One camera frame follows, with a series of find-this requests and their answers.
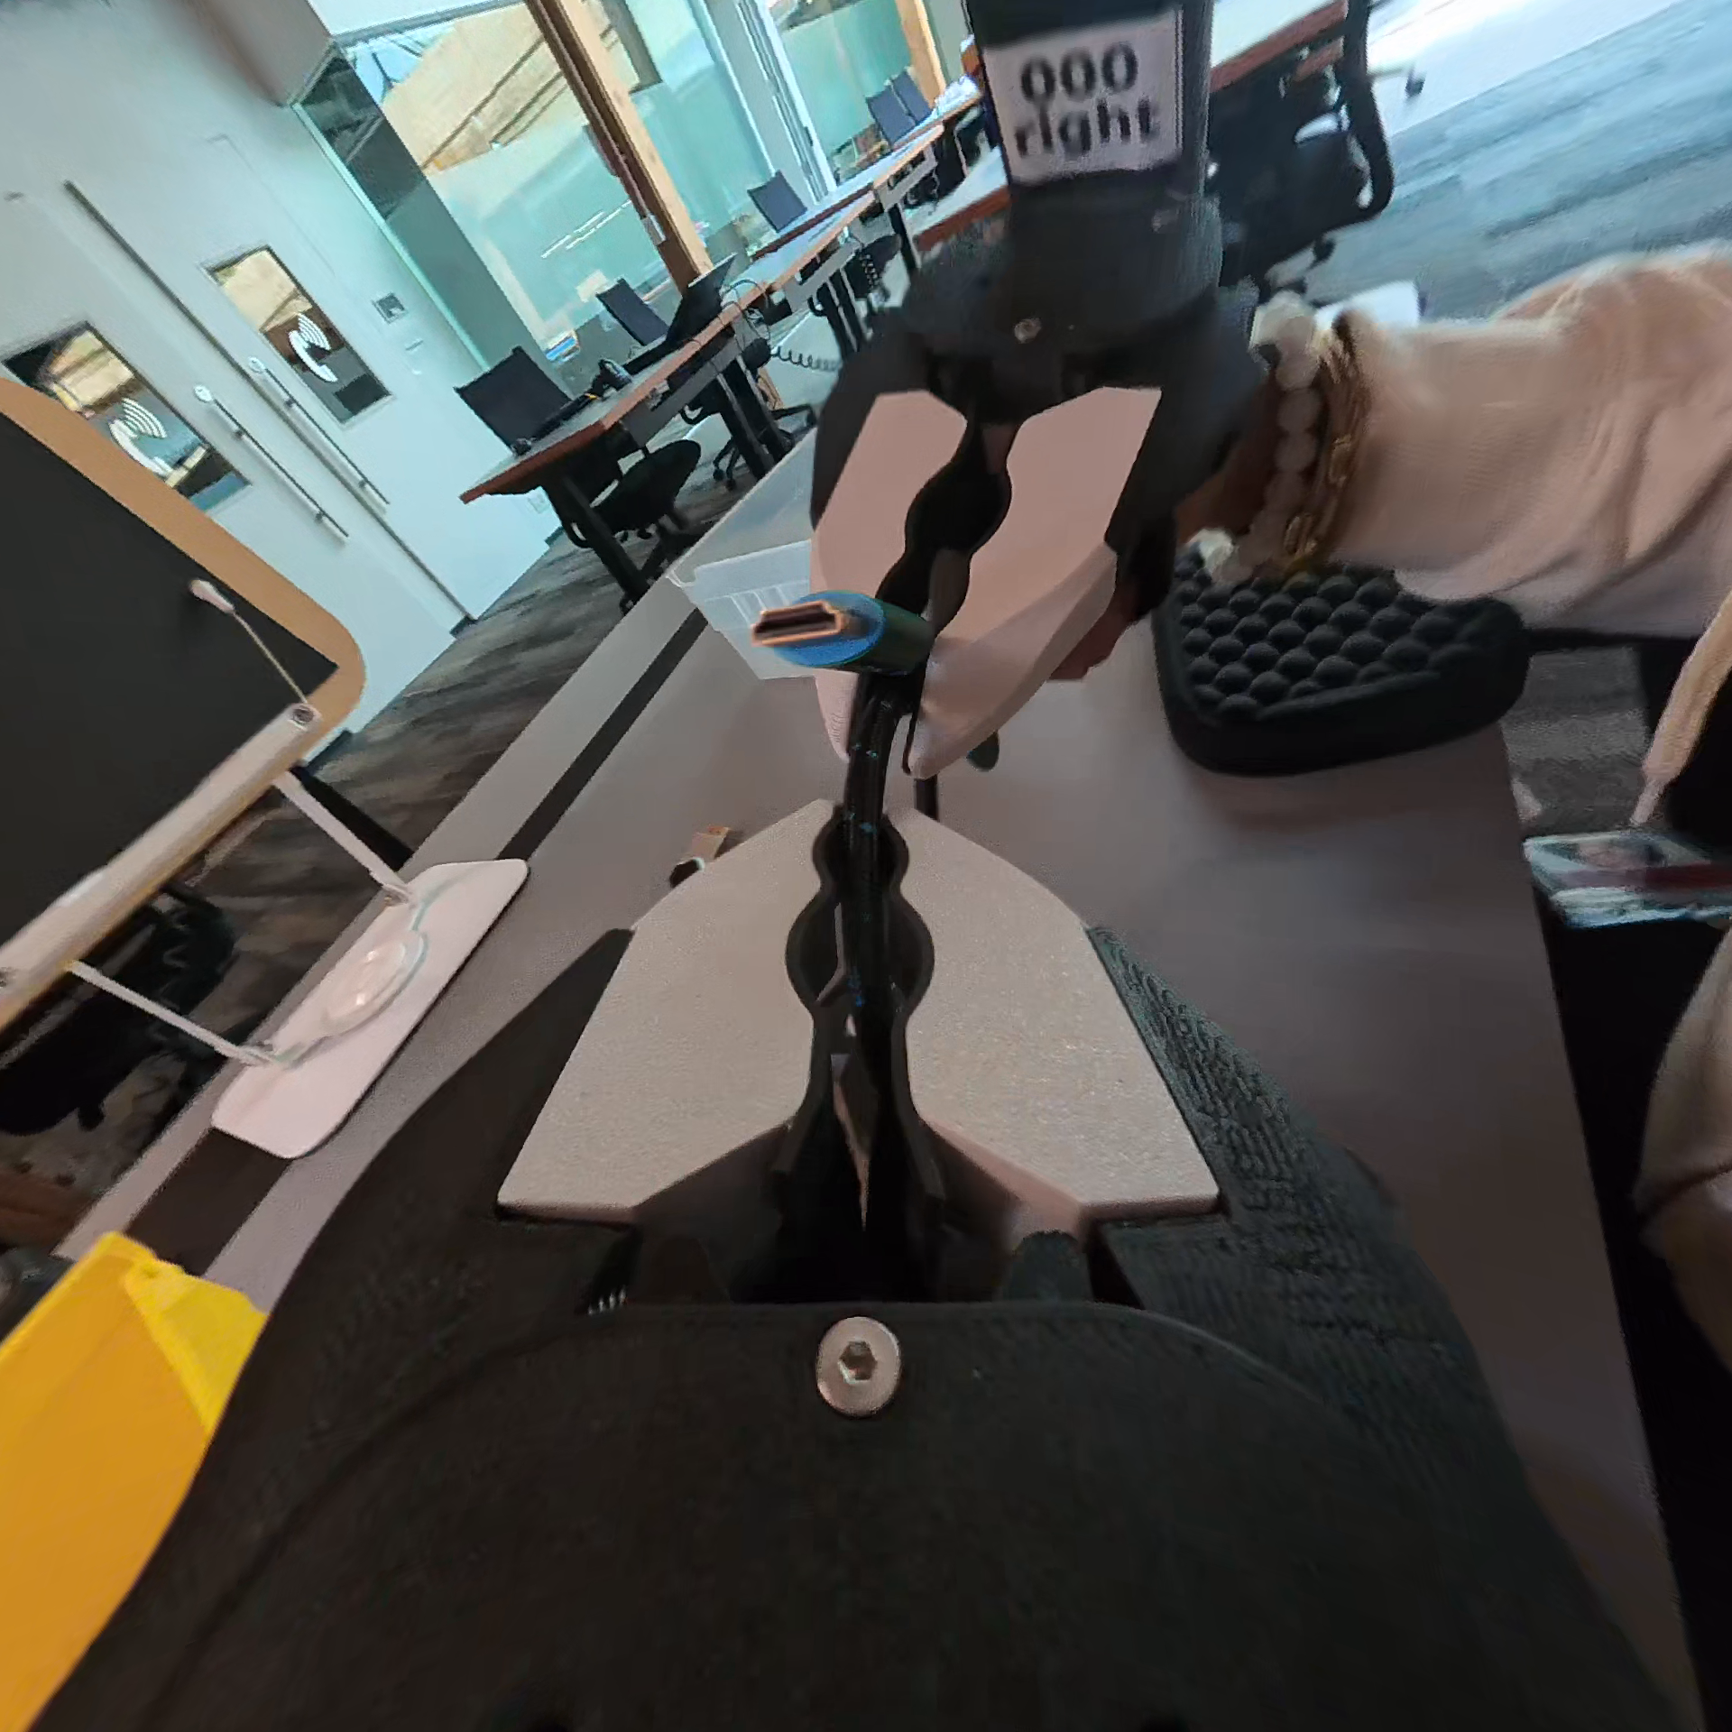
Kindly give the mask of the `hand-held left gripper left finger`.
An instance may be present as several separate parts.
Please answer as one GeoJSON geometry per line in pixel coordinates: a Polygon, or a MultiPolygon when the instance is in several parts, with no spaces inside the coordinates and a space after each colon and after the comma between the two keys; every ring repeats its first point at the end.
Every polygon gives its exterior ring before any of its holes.
{"type": "Polygon", "coordinates": [[[637,921],[501,1182],[505,1217],[691,1237],[721,1263],[855,1249],[834,828],[814,799],[637,921]]]}

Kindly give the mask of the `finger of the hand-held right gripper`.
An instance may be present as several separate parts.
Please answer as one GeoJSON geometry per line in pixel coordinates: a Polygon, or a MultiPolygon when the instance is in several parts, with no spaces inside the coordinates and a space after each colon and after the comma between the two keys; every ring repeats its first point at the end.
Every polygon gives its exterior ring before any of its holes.
{"type": "Polygon", "coordinates": [[[1107,610],[1107,530],[1161,397],[1158,385],[1101,385],[1018,426],[1003,517],[969,558],[967,594],[926,664],[911,777],[982,746],[1107,610]]]}
{"type": "Polygon", "coordinates": [[[847,433],[834,392],[814,440],[812,594],[841,610],[857,656],[868,627],[877,649],[895,635],[893,611],[933,629],[918,687],[907,758],[962,758],[956,624],[969,584],[969,421],[926,389],[878,395],[847,433]]]}

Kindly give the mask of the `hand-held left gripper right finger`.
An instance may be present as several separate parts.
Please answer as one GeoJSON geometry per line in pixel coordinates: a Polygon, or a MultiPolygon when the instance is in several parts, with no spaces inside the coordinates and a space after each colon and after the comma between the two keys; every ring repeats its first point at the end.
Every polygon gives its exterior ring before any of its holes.
{"type": "Polygon", "coordinates": [[[930,816],[884,831],[887,1031],[865,1228],[915,1286],[992,1286],[1040,1232],[1202,1217],[1197,1134],[1085,919],[930,816]]]}

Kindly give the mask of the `clear plastic bin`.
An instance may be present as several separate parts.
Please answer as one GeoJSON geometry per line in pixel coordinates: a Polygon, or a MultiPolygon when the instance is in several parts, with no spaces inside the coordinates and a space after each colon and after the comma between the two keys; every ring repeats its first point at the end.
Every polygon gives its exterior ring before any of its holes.
{"type": "Polygon", "coordinates": [[[808,667],[751,636],[763,611],[810,594],[808,537],[730,556],[680,558],[668,577],[758,681],[810,679],[808,667]]]}

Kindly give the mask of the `yellow plastic bin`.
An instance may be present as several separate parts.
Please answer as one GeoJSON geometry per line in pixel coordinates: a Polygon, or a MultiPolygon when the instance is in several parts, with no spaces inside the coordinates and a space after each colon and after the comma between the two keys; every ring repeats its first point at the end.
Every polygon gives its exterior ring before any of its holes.
{"type": "Polygon", "coordinates": [[[136,1586],[266,1321],[104,1232],[3,1334],[3,1730],[33,1726],[136,1586]]]}

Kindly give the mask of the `person's right forearm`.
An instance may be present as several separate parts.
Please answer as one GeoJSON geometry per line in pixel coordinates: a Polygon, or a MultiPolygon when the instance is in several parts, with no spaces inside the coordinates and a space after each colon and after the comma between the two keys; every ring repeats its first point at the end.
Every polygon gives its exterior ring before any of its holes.
{"type": "Polygon", "coordinates": [[[1351,334],[1366,418],[1331,553],[1528,624],[1692,638],[1729,585],[1729,255],[1617,255],[1494,318],[1351,334]]]}

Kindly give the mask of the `grey desk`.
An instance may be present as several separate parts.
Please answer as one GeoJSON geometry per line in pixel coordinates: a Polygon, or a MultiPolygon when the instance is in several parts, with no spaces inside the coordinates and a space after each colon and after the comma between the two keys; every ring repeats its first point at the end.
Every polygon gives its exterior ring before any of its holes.
{"type": "Polygon", "coordinates": [[[438,841],[539,846],[336,1140],[212,1265],[272,1300],[185,1505],[38,1727],[1637,1727],[1700,1703],[1500,739],[1288,782],[1173,743],[1155,652],[1049,687],[959,836],[1129,946],[1372,1172],[1487,1385],[1392,1421],[1449,1473],[1441,1576],[1393,1445],[1182,1308],[1202,1224],[1113,1226],[1111,1299],[890,1318],[844,1419],[837,1312],[586,1314],[608,1226],[495,1212],[513,1144],[707,795],[832,783],[805,687],[685,629],[609,753],[531,751],[689,607],[626,620],[438,841]]]}

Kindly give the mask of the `wooden top office desk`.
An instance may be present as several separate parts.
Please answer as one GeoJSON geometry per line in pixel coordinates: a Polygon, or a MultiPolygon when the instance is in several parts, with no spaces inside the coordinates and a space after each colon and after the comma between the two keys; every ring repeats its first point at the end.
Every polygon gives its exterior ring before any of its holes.
{"type": "Polygon", "coordinates": [[[721,418],[728,424],[746,467],[755,477],[779,463],[793,440],[772,421],[772,411],[758,389],[755,371],[746,363],[751,325],[746,306],[728,300],[721,310],[695,335],[677,343],[648,371],[620,389],[586,401],[569,418],[544,429],[524,451],[492,465],[459,492],[464,505],[483,499],[542,491],[565,527],[577,527],[577,541],[596,555],[620,592],[626,611],[649,592],[656,577],[648,575],[628,555],[613,525],[601,519],[592,489],[569,474],[572,462],[594,447],[605,447],[618,433],[635,446],[645,446],[662,426],[679,418],[680,410],[717,385],[721,389],[721,418]]]}

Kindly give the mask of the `black office chair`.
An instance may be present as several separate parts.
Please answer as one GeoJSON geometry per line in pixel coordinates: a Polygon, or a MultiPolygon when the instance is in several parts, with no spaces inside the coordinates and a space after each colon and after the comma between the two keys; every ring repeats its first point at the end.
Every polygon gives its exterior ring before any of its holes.
{"type": "Polygon", "coordinates": [[[1371,13],[1312,5],[1213,71],[1205,186],[1223,218],[1223,287],[1251,287],[1262,302],[1302,296],[1336,235],[1392,204],[1371,13]]]}
{"type": "MultiPolygon", "coordinates": [[[[522,346],[453,392],[516,455],[598,401],[596,395],[567,393],[522,346]]],[[[563,487],[581,489],[613,533],[639,533],[658,547],[680,548],[693,532],[679,508],[679,494],[699,462],[700,446],[693,438],[649,450],[628,433],[608,429],[553,465],[550,474],[563,487]]]]}
{"type": "Polygon", "coordinates": [[[728,429],[723,451],[763,476],[792,438],[761,388],[769,341],[733,292],[731,264],[728,255],[699,273],[669,318],[625,280],[601,290],[599,304],[635,343],[620,364],[628,378],[620,392],[635,399],[622,415],[626,434],[648,447],[677,421],[697,426],[717,418],[728,429]]]}

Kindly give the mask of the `blackboard on white stand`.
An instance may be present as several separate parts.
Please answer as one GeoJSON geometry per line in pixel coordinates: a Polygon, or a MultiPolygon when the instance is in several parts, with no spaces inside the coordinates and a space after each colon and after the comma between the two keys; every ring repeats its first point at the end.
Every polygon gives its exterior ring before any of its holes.
{"type": "Polygon", "coordinates": [[[236,1069],[218,1096],[212,1120],[217,1131],[279,1160],[312,1155],[333,1135],[528,884],[522,858],[462,859],[416,874],[390,863],[378,846],[355,831],[349,816],[323,805],[312,782],[297,773],[302,758],[333,730],[308,749],[291,749],[289,764],[268,785],[255,790],[223,825],[199,832],[196,848],[171,872],[150,880],[142,895],[113,912],[94,933],[84,933],[75,946],[49,958],[47,967],[14,974],[3,969],[1,953],[3,1031],[33,1020],[42,1004],[81,987],[87,997],[117,1002],[182,1041],[209,1049],[236,1069]],[[122,981],[97,958],[103,942],[140,918],[182,868],[266,791],[280,793],[359,861],[381,896],[381,912],[276,1031],[235,1037],[198,1022],[168,1002],[162,987],[122,981]]]}

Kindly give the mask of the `black foam pad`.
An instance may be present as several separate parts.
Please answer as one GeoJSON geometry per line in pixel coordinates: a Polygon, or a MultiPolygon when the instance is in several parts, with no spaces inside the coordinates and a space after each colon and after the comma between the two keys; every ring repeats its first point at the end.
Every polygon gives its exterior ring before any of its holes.
{"type": "Polygon", "coordinates": [[[1235,777],[1371,764],[1469,738],[1523,692],[1530,638],[1492,598],[1433,601],[1385,569],[1224,584],[1183,555],[1153,614],[1183,756],[1235,777]]]}

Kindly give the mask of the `photo id card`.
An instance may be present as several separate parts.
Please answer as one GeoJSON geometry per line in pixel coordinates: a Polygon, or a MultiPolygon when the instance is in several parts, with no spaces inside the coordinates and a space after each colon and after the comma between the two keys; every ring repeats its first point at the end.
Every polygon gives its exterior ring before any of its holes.
{"type": "Polygon", "coordinates": [[[1530,877],[1559,923],[1729,923],[1728,858],[1653,828],[1528,836],[1530,877]]]}

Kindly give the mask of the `black flat board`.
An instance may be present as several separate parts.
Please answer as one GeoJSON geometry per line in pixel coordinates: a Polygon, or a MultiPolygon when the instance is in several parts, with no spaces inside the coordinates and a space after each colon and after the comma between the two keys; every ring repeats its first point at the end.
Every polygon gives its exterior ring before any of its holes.
{"type": "Polygon", "coordinates": [[[67,410],[3,392],[1,931],[94,933],[356,706],[350,633],[67,410]]]}

